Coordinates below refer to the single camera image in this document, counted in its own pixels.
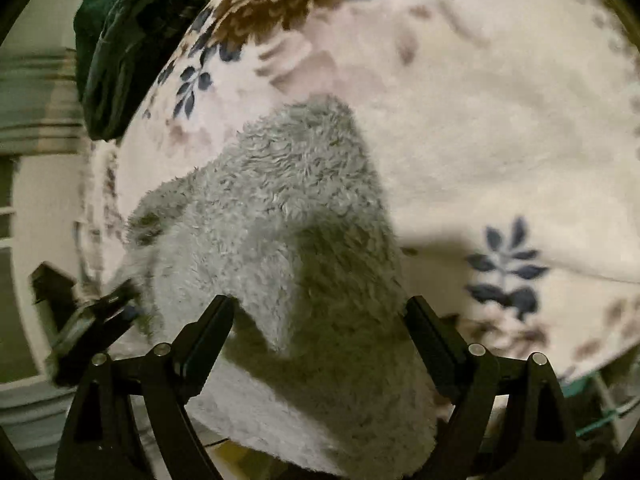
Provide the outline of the dark green folded clothes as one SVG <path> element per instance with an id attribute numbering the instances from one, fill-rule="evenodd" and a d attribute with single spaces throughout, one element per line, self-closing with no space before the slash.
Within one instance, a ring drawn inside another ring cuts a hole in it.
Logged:
<path id="1" fill-rule="evenodd" d="M 208 0 L 82 0 L 76 84 L 88 136 L 121 138 Z"/>

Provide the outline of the grey striped curtain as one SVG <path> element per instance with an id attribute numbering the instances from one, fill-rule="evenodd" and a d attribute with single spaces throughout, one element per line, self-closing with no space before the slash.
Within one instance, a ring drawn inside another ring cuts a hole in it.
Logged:
<path id="1" fill-rule="evenodd" d="M 56 49 L 2 58 L 3 156 L 74 154 L 85 136 L 75 51 Z"/>

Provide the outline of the floral cream bed blanket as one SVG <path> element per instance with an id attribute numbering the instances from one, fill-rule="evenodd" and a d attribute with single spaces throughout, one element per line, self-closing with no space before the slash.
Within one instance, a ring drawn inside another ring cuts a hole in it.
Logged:
<path id="1" fill-rule="evenodd" d="M 639 25 L 620 0 L 208 0 L 90 145 L 96 284 L 147 192 L 314 94 L 358 119 L 410 292 L 572 380 L 639 344 Z"/>

